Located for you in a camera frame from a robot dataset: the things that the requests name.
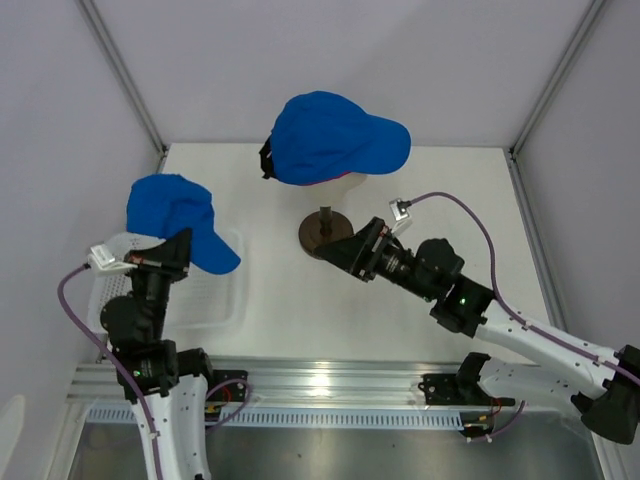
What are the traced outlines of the blue baseball cap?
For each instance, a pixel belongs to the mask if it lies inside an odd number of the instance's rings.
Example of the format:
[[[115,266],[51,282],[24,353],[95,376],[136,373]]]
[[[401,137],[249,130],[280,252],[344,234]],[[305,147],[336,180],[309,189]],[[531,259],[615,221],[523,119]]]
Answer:
[[[178,174],[153,174],[135,181],[126,205],[128,232],[169,239],[192,230],[191,262],[214,275],[234,271],[239,255],[215,230],[211,192]]]
[[[285,103],[259,159],[263,179],[302,186],[344,172],[391,174],[405,165],[410,150],[411,135],[401,123],[316,90]]]

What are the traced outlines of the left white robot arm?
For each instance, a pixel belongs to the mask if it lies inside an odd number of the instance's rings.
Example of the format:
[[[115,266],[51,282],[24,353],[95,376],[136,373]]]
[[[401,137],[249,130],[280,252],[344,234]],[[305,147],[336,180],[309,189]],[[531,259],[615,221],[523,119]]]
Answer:
[[[131,287],[106,302],[101,326],[136,419],[151,479],[208,479],[204,407],[216,388],[205,352],[163,336],[170,290],[189,272],[192,231],[127,252]]]

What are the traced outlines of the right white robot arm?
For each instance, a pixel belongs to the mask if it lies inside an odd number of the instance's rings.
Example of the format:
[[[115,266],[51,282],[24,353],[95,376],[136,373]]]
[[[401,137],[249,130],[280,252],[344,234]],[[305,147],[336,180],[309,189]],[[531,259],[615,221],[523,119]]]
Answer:
[[[611,442],[634,442],[639,426],[637,347],[611,349],[523,318],[500,303],[496,290],[463,275],[464,261],[447,240],[428,239],[412,251],[378,217],[314,253],[363,282],[381,276],[432,303],[431,316],[452,333],[532,361],[530,367],[517,367],[486,354],[469,354],[455,381],[464,402],[477,404],[487,396],[525,400],[577,416]]]

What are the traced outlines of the dark round mannequin stand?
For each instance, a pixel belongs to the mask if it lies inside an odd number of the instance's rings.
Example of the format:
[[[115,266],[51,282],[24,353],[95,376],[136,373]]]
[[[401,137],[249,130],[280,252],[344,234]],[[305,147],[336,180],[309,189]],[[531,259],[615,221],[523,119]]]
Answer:
[[[306,216],[298,228],[298,240],[306,254],[314,259],[314,250],[321,245],[343,240],[354,234],[350,220],[331,207],[320,207]]]

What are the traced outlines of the white plastic basket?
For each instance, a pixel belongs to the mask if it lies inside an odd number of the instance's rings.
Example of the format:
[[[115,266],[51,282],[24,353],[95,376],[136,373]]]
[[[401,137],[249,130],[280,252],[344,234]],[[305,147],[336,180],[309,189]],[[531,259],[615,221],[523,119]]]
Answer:
[[[103,244],[117,260],[124,261],[130,250],[148,249],[161,243],[160,238],[122,232]],[[188,277],[171,286],[164,334],[174,337],[195,330],[225,331],[239,323],[247,293],[246,273],[244,265],[225,275],[213,275],[191,265]],[[86,325],[92,332],[106,332],[100,324],[102,308],[130,289],[131,279],[125,274],[96,276],[86,314]]]

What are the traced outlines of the cream mannequin head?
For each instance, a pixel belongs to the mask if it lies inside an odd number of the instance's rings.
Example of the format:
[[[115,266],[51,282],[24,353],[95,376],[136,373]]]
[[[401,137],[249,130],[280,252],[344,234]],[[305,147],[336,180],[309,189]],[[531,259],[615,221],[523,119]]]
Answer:
[[[349,173],[349,175],[331,182],[315,186],[298,186],[302,196],[309,203],[309,212],[315,212],[321,208],[333,208],[339,205],[347,194],[362,185],[368,176],[362,173]]]

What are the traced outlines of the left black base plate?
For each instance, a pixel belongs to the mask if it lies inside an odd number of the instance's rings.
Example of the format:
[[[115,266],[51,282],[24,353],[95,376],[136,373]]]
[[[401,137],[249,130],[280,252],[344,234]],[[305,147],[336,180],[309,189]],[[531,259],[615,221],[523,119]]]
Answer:
[[[243,402],[248,393],[246,370],[214,369],[208,378],[206,400],[208,402]]]

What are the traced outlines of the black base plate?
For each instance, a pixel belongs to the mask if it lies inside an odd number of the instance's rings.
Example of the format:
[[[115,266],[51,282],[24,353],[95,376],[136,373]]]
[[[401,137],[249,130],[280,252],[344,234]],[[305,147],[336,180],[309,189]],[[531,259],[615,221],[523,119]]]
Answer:
[[[208,402],[243,402],[248,393],[246,370],[214,369],[208,378],[206,400]]]
[[[480,386],[480,376],[465,376],[453,373],[424,374],[418,389],[425,397],[425,403],[433,406],[489,407],[516,405],[510,397],[492,397]]]

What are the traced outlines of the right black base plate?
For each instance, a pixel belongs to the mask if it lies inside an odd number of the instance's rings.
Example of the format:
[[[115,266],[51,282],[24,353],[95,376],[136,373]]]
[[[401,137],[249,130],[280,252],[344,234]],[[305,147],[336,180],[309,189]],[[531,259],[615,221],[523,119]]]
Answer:
[[[465,376],[453,373],[424,374],[418,389],[425,397],[425,403],[433,406],[489,407],[516,405],[510,397],[492,397],[480,386],[480,376]]]

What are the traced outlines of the left aluminium frame post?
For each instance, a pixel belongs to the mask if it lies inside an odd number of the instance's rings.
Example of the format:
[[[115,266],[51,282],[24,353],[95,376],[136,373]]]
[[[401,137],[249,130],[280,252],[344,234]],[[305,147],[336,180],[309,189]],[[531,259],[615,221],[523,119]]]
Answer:
[[[97,3],[92,0],[76,0],[75,5],[149,143],[153,146],[156,154],[160,158],[163,158],[167,151],[166,143],[161,137],[146,102],[126,65]]]

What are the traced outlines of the aluminium frame post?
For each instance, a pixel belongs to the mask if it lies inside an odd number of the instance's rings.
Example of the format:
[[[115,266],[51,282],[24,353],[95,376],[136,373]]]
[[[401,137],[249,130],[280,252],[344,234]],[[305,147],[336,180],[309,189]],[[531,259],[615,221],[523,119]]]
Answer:
[[[126,65],[97,3],[92,0],[76,0],[75,5],[149,143],[153,146],[156,154],[160,158],[163,158],[167,151],[166,143],[161,137],[146,102]]]
[[[537,95],[524,123],[519,128],[512,145],[508,148],[511,158],[516,158],[527,141],[544,119],[556,96],[567,81],[574,65],[586,48],[601,18],[611,1],[592,0],[574,27],[566,45],[548,75],[542,90]]]

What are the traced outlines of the right aluminium frame post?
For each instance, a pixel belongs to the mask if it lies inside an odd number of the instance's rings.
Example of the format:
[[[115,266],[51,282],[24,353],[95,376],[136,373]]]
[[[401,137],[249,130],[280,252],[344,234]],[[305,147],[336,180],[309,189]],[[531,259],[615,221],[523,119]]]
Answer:
[[[567,81],[574,65],[586,48],[601,18],[611,1],[592,0],[574,27],[566,45],[548,75],[542,90],[537,95],[524,123],[519,128],[512,145],[508,148],[511,158],[516,158],[527,141],[544,119],[556,96]]]

